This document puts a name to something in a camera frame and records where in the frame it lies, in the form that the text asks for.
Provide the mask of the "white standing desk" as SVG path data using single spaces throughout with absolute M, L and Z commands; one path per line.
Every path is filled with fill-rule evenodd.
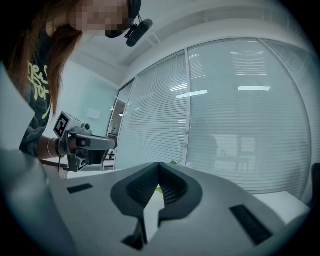
M 157 187 L 160 185 L 163 194 L 155 190 L 143 211 L 148 242 L 158 232 L 161 222 L 185 218 L 202 198 L 202 189 L 197 181 L 186 182 L 169 170 L 160 170 L 161 163 L 154 163 L 158 165 Z M 77 174 L 73 178 L 81 177 L 87 176 Z M 285 227 L 279 233 L 283 232 L 289 224 L 305 217 L 310 212 L 304 203 L 285 191 L 251 195 L 272 209 L 284 222 Z

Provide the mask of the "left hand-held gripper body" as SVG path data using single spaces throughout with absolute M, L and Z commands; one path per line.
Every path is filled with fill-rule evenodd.
M 83 169 L 87 164 L 85 146 L 79 146 L 76 153 L 71 154 L 69 152 L 68 138 L 85 139 L 85 136 L 92 134 L 90 125 L 62 111 L 57 118 L 53 131 L 59 140 L 62 155 L 67 156 L 68 167 L 65 170 L 78 172 Z

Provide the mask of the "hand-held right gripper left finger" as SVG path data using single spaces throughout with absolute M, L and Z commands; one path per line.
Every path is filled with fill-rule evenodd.
M 44 170 L 72 248 L 69 256 L 160 256 L 147 241 L 144 209 L 158 185 L 158 164 L 62 179 Z

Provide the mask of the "person's left forearm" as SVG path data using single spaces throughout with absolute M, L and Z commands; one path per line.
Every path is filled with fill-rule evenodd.
M 38 140 L 37 155 L 40 160 L 62 157 L 60 141 L 57 138 L 41 136 Z

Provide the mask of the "black printed t-shirt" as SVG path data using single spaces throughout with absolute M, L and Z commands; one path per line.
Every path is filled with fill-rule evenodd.
M 35 57 L 28 63 L 28 89 L 25 100 L 34 111 L 34 116 L 19 149 L 34 157 L 38 156 L 38 142 L 47 127 L 51 112 L 51 97 L 47 78 L 51 45 L 52 38 L 46 33 L 42 33 L 39 37 Z

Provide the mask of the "artificial flower bouquet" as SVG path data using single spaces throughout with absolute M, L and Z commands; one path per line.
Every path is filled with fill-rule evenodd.
M 178 165 L 180 162 L 181 162 L 181 160 L 179 160 L 179 161 L 172 160 L 172 161 L 170 162 L 170 164 Z M 160 193 L 161 195 L 163 194 L 163 191 L 162 191 L 160 185 L 158 185 L 158 187 L 156 188 L 156 191 L 157 191 L 158 193 Z

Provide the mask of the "person's left hand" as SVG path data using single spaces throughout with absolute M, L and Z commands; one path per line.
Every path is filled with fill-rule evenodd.
M 83 138 L 70 136 L 68 138 L 68 150 L 71 154 L 75 154 L 77 148 L 85 146 L 85 143 L 86 141 Z

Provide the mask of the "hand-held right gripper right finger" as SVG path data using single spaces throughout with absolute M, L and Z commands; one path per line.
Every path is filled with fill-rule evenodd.
M 152 256 L 236 256 L 285 228 L 272 209 L 227 179 L 168 163 L 159 169 L 198 182 L 202 197 L 185 218 L 161 222 L 149 242 Z

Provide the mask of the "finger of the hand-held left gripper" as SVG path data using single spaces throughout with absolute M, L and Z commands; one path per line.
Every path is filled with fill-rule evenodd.
M 109 149 L 107 150 L 88 150 L 87 165 L 101 165 L 107 158 Z
M 89 151 L 114 150 L 117 148 L 117 141 L 95 135 L 85 136 L 85 149 Z

